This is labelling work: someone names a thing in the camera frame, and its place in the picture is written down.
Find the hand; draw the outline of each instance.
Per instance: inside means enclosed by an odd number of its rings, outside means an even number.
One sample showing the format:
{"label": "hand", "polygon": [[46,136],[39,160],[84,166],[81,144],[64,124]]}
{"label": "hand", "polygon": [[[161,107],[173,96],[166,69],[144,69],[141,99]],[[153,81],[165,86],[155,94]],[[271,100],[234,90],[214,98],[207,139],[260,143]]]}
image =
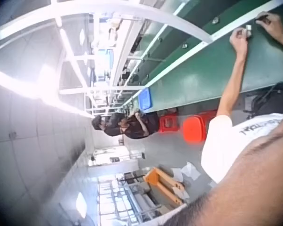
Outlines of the hand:
{"label": "hand", "polygon": [[135,112],[134,113],[136,119],[140,119],[141,118],[141,114],[139,112]]}
{"label": "hand", "polygon": [[231,36],[230,36],[230,43],[236,51],[237,57],[245,58],[247,56],[247,30],[245,28],[239,27],[236,28]]}
{"label": "hand", "polygon": [[261,25],[274,39],[283,42],[283,24],[281,18],[276,14],[267,12],[261,12],[256,18],[261,16],[266,16],[268,23],[260,20],[256,20],[255,22]]}

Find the red stool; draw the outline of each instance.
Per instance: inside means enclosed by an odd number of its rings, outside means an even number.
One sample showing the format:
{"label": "red stool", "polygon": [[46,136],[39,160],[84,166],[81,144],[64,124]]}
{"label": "red stool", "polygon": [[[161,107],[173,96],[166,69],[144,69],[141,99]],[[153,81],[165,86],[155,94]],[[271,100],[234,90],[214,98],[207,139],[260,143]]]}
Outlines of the red stool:
{"label": "red stool", "polygon": [[216,116],[217,111],[203,112],[188,117],[182,126],[183,139],[189,144],[199,144],[206,140],[209,121]]}
{"label": "red stool", "polygon": [[[166,127],[165,123],[171,120],[172,121],[172,126],[171,127]],[[164,116],[161,116],[159,118],[159,132],[163,133],[163,132],[176,132],[179,130],[179,126],[178,126],[178,122],[177,122],[177,114],[167,114]]]}

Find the backpack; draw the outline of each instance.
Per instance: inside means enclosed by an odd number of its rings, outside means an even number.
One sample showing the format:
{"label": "backpack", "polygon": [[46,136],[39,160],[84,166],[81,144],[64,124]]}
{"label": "backpack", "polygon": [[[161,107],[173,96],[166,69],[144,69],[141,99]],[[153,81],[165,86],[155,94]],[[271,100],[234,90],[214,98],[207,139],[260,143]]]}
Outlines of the backpack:
{"label": "backpack", "polygon": [[251,111],[244,112],[250,114],[247,119],[252,119],[259,115],[283,113],[283,82],[264,89],[253,99]]}

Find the man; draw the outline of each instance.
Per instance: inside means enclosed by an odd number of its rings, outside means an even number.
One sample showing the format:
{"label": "man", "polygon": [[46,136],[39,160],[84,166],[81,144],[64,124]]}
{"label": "man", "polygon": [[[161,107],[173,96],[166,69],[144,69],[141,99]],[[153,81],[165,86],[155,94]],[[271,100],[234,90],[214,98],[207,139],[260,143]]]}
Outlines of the man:
{"label": "man", "polygon": [[92,120],[92,125],[95,130],[102,130],[112,137],[124,134],[131,139],[142,139],[159,130],[159,116],[157,112],[143,115],[136,112],[128,117],[114,113],[107,123],[98,115]]}
{"label": "man", "polygon": [[109,136],[120,135],[120,129],[118,126],[119,121],[125,118],[123,113],[113,113],[109,121],[102,120],[100,115],[97,115],[91,122],[95,130],[102,130]]}
{"label": "man", "polygon": [[120,131],[131,139],[146,138],[159,130],[157,112],[141,115],[136,112],[133,116],[124,118],[118,123]]}
{"label": "man", "polygon": [[[283,44],[280,17],[257,21]],[[211,121],[201,164],[218,183],[169,219],[165,226],[277,226],[283,224],[283,114],[263,115],[232,126],[247,56],[246,32],[233,31],[236,62]],[[258,125],[246,132],[246,127]]]}

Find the blue bin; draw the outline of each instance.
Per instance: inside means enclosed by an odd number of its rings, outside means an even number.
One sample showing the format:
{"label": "blue bin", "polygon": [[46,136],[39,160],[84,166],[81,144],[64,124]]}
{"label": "blue bin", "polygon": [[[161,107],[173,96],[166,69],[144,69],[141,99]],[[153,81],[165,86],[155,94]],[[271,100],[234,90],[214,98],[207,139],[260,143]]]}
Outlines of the blue bin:
{"label": "blue bin", "polygon": [[139,95],[138,95],[138,105],[139,108],[144,111],[152,107],[151,96],[149,88],[145,88]]}

